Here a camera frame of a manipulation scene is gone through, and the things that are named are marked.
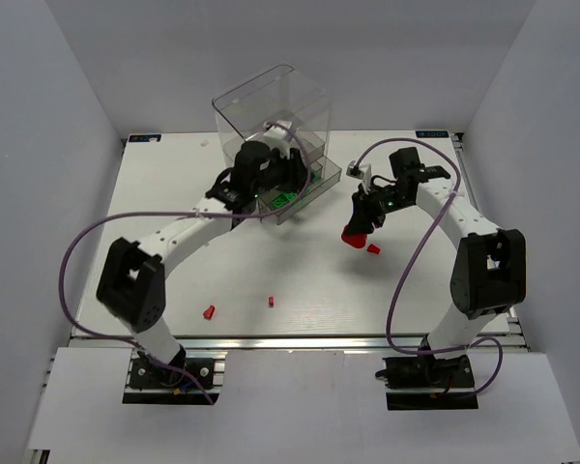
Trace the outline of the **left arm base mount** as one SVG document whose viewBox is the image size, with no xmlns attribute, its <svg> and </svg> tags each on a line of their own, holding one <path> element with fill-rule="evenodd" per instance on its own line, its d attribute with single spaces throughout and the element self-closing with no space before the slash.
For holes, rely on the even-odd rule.
<svg viewBox="0 0 580 464">
<path fill-rule="evenodd" d="M 127 405 L 213 406 L 223 384 L 226 352 L 186 350 L 178 367 L 155 365 L 141 351 L 130 355 L 122 403 Z"/>
</svg>

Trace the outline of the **red white green lego stack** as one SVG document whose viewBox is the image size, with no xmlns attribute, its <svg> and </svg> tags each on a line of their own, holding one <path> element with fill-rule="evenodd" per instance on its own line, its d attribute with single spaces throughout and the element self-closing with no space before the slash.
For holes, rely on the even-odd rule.
<svg viewBox="0 0 580 464">
<path fill-rule="evenodd" d="M 343 232 L 341 234 L 341 240 L 348 246 L 362 249 L 366 247 L 367 235 L 366 234 L 348 234 Z"/>
</svg>

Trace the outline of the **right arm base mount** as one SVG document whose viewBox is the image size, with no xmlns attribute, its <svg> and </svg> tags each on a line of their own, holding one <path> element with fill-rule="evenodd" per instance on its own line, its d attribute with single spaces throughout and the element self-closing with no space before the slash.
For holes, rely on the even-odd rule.
<svg viewBox="0 0 580 464">
<path fill-rule="evenodd" d="M 469 357 L 434 356 L 383 358 L 375 378 L 386 387 L 389 411 L 455 411 L 479 407 Z"/>
</svg>

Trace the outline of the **grey drawer trays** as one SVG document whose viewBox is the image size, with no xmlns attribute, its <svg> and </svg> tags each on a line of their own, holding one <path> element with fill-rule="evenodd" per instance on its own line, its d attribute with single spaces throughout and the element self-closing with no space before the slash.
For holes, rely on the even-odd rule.
<svg viewBox="0 0 580 464">
<path fill-rule="evenodd" d="M 340 180 L 327 143 L 302 137 L 279 121 L 236 146 L 211 193 L 235 215 L 276 225 L 298 213 Z"/>
</svg>

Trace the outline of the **clear acrylic cover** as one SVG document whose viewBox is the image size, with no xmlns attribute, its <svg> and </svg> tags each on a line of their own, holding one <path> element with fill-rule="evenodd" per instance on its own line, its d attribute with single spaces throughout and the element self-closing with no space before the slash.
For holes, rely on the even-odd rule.
<svg viewBox="0 0 580 464">
<path fill-rule="evenodd" d="M 329 158 L 331 98 L 290 65 L 274 66 L 237 84 L 213 98 L 212 106 L 226 166 L 240 142 L 267 122 L 281 120 L 290 121 L 302 137 L 316 135 L 326 142 Z"/>
</svg>

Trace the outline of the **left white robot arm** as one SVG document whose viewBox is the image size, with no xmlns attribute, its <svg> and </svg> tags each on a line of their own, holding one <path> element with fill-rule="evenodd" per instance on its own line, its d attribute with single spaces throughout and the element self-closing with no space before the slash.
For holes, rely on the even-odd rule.
<svg viewBox="0 0 580 464">
<path fill-rule="evenodd" d="M 311 179 L 302 146 L 247 141 L 188 213 L 136 241 L 120 238 L 106 255 L 97 300 L 130 332 L 149 359 L 174 370 L 185 350 L 163 319 L 165 282 L 187 258 L 250 217 L 259 195 L 306 190 Z"/>
</svg>

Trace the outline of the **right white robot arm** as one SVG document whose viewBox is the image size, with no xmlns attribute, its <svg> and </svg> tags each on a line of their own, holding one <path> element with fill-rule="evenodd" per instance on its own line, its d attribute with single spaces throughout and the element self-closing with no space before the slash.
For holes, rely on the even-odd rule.
<svg viewBox="0 0 580 464">
<path fill-rule="evenodd" d="M 427 166 L 414 147 L 395 151 L 389 161 L 393 180 L 383 187 L 376 185 L 370 165 L 349 164 L 348 176 L 360 183 L 341 239 L 363 248 L 387 215 L 407 208 L 417 207 L 432 218 L 428 230 L 441 229 L 456 248 L 451 305 L 417 353 L 437 360 L 459 358 L 489 322 L 525 299 L 525 237 L 488 220 L 459 194 L 457 168 Z"/>
</svg>

